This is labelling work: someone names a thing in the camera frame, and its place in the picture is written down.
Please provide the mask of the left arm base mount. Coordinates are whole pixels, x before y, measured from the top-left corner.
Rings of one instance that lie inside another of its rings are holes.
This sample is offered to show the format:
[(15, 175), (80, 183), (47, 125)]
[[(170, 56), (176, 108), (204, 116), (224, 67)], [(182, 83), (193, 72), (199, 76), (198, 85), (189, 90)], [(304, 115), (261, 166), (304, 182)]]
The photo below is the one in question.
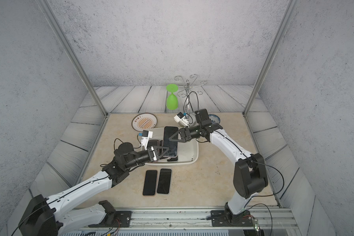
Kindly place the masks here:
[(129, 228), (132, 211), (120, 210), (108, 213), (98, 224), (91, 224), (89, 228)]

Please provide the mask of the black phone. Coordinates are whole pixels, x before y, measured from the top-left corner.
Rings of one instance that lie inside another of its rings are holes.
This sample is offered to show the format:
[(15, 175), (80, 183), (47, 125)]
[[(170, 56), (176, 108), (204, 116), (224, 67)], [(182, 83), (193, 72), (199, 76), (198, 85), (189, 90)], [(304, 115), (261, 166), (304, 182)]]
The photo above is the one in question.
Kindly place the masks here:
[(154, 196), (156, 194), (157, 176), (157, 170), (146, 171), (143, 196)]

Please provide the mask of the light green case phone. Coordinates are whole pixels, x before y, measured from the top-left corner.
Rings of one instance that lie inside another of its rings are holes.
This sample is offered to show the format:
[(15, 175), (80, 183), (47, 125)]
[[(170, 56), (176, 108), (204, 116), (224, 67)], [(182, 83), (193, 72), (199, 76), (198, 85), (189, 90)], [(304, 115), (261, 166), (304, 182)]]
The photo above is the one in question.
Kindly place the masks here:
[(169, 194), (171, 187), (172, 170), (161, 169), (157, 185), (157, 194)]

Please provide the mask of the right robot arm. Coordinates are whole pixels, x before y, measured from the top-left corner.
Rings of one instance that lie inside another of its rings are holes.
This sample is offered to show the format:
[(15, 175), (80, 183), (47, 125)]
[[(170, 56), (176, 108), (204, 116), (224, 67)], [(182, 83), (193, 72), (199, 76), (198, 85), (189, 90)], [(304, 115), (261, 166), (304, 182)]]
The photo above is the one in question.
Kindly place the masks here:
[(206, 109), (195, 112), (197, 125), (183, 127), (168, 136), (171, 142), (186, 143), (205, 138), (218, 147), (234, 164), (235, 193), (225, 204), (225, 218), (230, 224), (245, 217), (247, 204), (268, 186), (265, 159), (237, 144), (218, 123), (213, 123)]

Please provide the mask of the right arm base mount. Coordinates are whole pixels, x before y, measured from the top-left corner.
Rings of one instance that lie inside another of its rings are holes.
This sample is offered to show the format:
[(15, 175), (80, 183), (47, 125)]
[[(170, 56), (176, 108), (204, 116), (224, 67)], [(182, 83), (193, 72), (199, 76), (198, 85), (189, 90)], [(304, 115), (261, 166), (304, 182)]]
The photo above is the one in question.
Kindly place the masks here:
[(206, 220), (212, 227), (253, 227), (253, 219), (248, 210), (233, 215), (229, 210), (212, 210)]

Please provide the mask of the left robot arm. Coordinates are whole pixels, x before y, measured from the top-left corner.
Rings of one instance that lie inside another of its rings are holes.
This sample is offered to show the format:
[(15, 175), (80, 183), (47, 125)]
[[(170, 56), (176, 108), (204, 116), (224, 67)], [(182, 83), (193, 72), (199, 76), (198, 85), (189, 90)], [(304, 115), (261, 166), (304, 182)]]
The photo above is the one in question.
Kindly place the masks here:
[(168, 151), (168, 147), (161, 146), (135, 151), (131, 143), (122, 143), (115, 149), (113, 160), (93, 177), (58, 194), (32, 198), (18, 230), (24, 236), (61, 236), (85, 226), (119, 227), (121, 222), (116, 210), (107, 200), (83, 209), (75, 207), (115, 187), (129, 176), (130, 171), (158, 161)]

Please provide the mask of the pink case phone front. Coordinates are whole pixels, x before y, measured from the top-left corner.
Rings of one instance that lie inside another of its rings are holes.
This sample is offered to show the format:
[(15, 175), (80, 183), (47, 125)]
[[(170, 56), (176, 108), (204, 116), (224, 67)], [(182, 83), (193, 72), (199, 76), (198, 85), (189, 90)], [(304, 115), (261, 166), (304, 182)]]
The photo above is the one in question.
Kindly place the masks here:
[(176, 158), (178, 156), (178, 142), (170, 141), (169, 138), (173, 137), (179, 128), (175, 126), (164, 127), (163, 146), (168, 147), (169, 150), (163, 155), (163, 158)]

